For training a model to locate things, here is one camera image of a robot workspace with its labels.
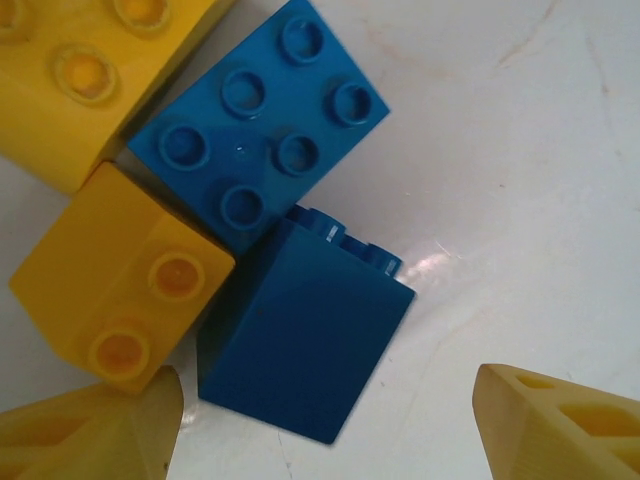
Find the block side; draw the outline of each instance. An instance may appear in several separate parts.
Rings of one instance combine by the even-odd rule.
[[[413,297],[392,278],[296,227],[201,397],[330,444]]]
[[[140,392],[233,266],[227,252],[164,213],[85,319],[68,358],[118,388]]]
[[[233,342],[241,319],[251,308],[253,298],[293,229],[292,223],[280,222],[263,241],[239,260],[229,280],[214,298],[212,308],[197,336],[198,384],[202,398],[207,396],[208,375],[224,350]]]
[[[67,343],[162,214],[113,165],[96,171],[9,282],[52,344]]]

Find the yellow toy brick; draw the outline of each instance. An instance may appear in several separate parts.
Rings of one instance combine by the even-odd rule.
[[[136,393],[233,266],[103,163],[9,285],[58,355]]]
[[[137,397],[103,384],[2,413],[0,479],[164,479],[182,409],[164,367]]]
[[[495,480],[640,480],[640,402],[483,365],[473,408]]]
[[[0,0],[0,152],[77,191],[235,0]]]

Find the plastic toy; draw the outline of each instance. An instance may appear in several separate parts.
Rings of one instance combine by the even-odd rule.
[[[473,409],[495,480],[640,480],[640,402],[483,365]]]
[[[182,420],[176,373],[137,397],[94,385],[0,414],[0,478],[161,480]]]
[[[243,254],[388,108],[306,0],[292,0],[130,142]]]
[[[10,287],[58,355],[136,393],[233,265],[103,163]]]
[[[198,333],[200,398],[333,443],[414,298],[401,262],[296,207]]]
[[[75,192],[233,1],[2,0],[0,152]]]

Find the scratch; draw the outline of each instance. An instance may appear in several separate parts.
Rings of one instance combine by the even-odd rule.
[[[284,447],[282,446],[282,438],[280,438],[280,432],[278,432],[278,443],[280,443],[280,451],[282,452],[282,460],[284,461],[285,466],[287,467],[287,472],[289,473],[289,478],[293,480],[293,473],[291,473],[291,462],[287,460],[287,456],[284,454]]]
[[[451,257],[451,253],[449,252],[449,250],[447,250],[446,248],[444,248],[439,241],[436,240],[436,245],[438,245],[440,247],[440,250],[442,250],[444,253],[447,254],[448,257]]]
[[[613,150],[615,156],[619,160],[624,160],[624,155],[622,151],[618,147],[618,141],[615,129],[613,128],[613,119],[611,117],[611,89],[609,88],[609,84],[607,82],[607,74],[604,71],[604,66],[602,65],[602,58],[600,57],[600,53],[596,48],[595,43],[593,43],[593,39],[589,34],[587,34],[585,38],[585,42],[587,44],[587,50],[589,51],[589,57],[593,62],[593,65],[598,72],[598,78],[600,79],[600,93],[602,95],[602,116],[604,118],[604,124],[607,130],[609,131],[609,135],[611,135],[611,139],[615,144],[615,148]]]
[[[560,5],[560,2],[562,2],[562,0],[552,0],[551,4],[549,4],[547,10],[544,12],[542,18],[536,22],[536,24],[531,29],[531,32],[529,32],[529,35],[527,35],[527,38],[525,38],[524,41],[511,47],[511,49],[507,53],[505,53],[498,61],[495,68],[505,67],[509,60],[522,53],[522,51],[527,48],[527,46],[531,42],[533,42],[533,40],[535,40],[535,38],[538,36],[538,33],[540,33],[540,29],[547,22],[547,20],[549,20],[553,16],[556,8],[558,7],[558,5]]]
[[[374,27],[373,25],[371,25],[368,17],[361,17],[358,20],[360,20],[360,22],[362,22],[362,24],[364,25],[364,29],[369,41],[376,47],[378,47],[384,55],[400,63],[412,63],[414,61],[412,57],[404,55],[397,47],[388,43],[384,39],[384,33],[389,29],[391,24],[385,23],[383,25]]]
[[[587,50],[589,50],[589,56],[591,57],[591,61],[596,67],[598,71],[598,77],[600,78],[600,91],[602,92],[602,96],[606,99],[611,95],[611,89],[609,85],[607,85],[607,75],[604,73],[604,67],[602,66],[602,59],[600,58],[600,54],[598,53],[598,49],[596,48],[595,43],[591,39],[590,35],[587,35]]]

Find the hole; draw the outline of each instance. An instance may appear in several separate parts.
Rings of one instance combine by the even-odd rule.
[[[97,103],[113,94],[115,69],[106,58],[89,47],[70,47],[56,59],[54,74],[60,88],[71,98]]]
[[[254,118],[264,107],[266,91],[262,79],[248,70],[236,70],[222,84],[222,102],[232,115]]]
[[[371,95],[356,83],[345,83],[333,94],[333,112],[345,126],[361,125],[371,113]]]
[[[184,253],[166,253],[151,267],[149,285],[163,300],[185,301],[202,291],[204,279],[198,259]]]
[[[318,164],[318,146],[308,137],[292,134],[282,139],[276,152],[277,164],[281,170],[299,177]]]
[[[631,470],[640,473],[640,448],[629,448],[614,451],[613,454],[622,460]]]
[[[123,23],[134,30],[156,31],[169,21],[167,0],[115,0],[115,7]]]
[[[17,424],[14,428],[5,426],[0,434],[0,446],[53,447],[64,442],[86,422],[85,418],[43,417]]]
[[[0,28],[13,28],[17,19],[16,0],[0,0]]]
[[[324,46],[320,27],[305,18],[289,20],[282,29],[280,41],[286,57],[298,65],[315,62]]]
[[[160,156],[172,168],[196,170],[209,161],[209,144],[195,127],[175,125],[160,136]]]
[[[132,330],[112,330],[100,335],[89,349],[89,364],[107,380],[137,377],[149,363],[146,338]]]
[[[239,185],[227,190],[222,197],[221,213],[227,225],[236,230],[257,227],[264,216],[265,203],[260,192]]]
[[[528,375],[518,375],[516,378],[525,387],[535,388],[538,390],[555,388],[555,385],[540,378],[530,377]]]
[[[640,421],[610,405],[563,405],[560,411],[592,437],[640,437]]]
[[[17,480],[27,471],[27,465],[0,465],[0,480]]]

